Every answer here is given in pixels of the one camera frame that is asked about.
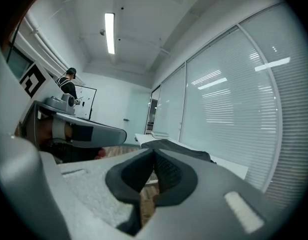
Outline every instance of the window blinds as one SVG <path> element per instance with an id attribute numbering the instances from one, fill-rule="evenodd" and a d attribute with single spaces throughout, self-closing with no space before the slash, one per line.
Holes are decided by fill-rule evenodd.
<path id="1" fill-rule="evenodd" d="M 308 38 L 286 5 L 264 11 L 241 26 L 271 64 L 281 97 L 282 147 L 266 194 L 285 207 L 303 195 L 308 183 Z"/>
<path id="2" fill-rule="evenodd" d="M 248 166 L 261 189 L 277 145 L 277 105 L 271 80 L 251 42 L 237 27 L 187 61 L 180 142 Z"/>
<path id="3" fill-rule="evenodd" d="M 168 133 L 178 141 L 185 97 L 185 67 L 182 65 L 161 84 L 154 132 Z"/>

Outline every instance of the person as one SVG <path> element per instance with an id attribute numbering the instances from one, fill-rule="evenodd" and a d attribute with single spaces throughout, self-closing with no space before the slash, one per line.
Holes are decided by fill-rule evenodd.
<path id="1" fill-rule="evenodd" d="M 79 105 L 80 100 L 77 98 L 75 85 L 71 82 L 71 80 L 75 78 L 76 78 L 76 69 L 74 69 L 73 67 L 72 68 L 70 67 L 66 71 L 65 76 L 59 78 L 56 81 L 56 83 L 65 94 L 67 93 L 74 97 L 75 99 L 74 104 Z"/>

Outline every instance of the door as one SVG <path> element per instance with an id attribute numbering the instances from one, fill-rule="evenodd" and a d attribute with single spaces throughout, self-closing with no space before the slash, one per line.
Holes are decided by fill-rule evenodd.
<path id="1" fill-rule="evenodd" d="M 96 94 L 96 89 L 75 85 L 77 98 L 80 105 L 75 105 L 75 114 L 79 118 L 90 119 L 91 109 Z"/>
<path id="2" fill-rule="evenodd" d="M 136 134 L 144 134 L 148 116 L 148 103 L 151 93 L 134 90 L 131 92 L 124 120 L 124 130 L 127 132 L 125 144 L 139 145 L 135 140 Z"/>

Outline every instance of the gray machine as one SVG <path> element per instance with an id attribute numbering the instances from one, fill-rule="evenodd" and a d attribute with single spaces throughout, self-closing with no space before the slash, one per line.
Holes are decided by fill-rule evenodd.
<path id="1" fill-rule="evenodd" d="M 9 74 L 1 58 L 1 72 Z M 6 76 L 7 83 L 11 77 Z M 51 154 L 33 145 L 41 108 L 79 130 L 73 146 L 118 145 L 126 138 L 121 129 L 75 117 L 70 113 L 70 98 L 60 97 L 56 98 L 66 106 L 55 105 L 62 103 L 56 98 L 24 105 L 29 110 L 21 127 L 32 143 L 10 134 L 15 123 L 7 131 L 0 128 L 0 189 L 40 239 L 245 240 L 268 235 L 277 214 L 272 202 L 249 183 L 209 161 L 161 149 L 141 149 L 101 160 L 57 165 Z M 153 217 L 142 228 L 139 193 L 153 171 L 160 195 Z"/>

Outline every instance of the white ceiling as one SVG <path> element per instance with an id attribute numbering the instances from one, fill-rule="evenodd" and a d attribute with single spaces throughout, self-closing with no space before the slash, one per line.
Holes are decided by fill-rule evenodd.
<path id="1" fill-rule="evenodd" d="M 76 24 L 79 43 L 90 61 L 148 76 L 215 1 L 62 0 L 61 4 Z M 105 13 L 115 13 L 115 55 L 108 53 L 106 37 L 99 33 L 105 28 Z"/>

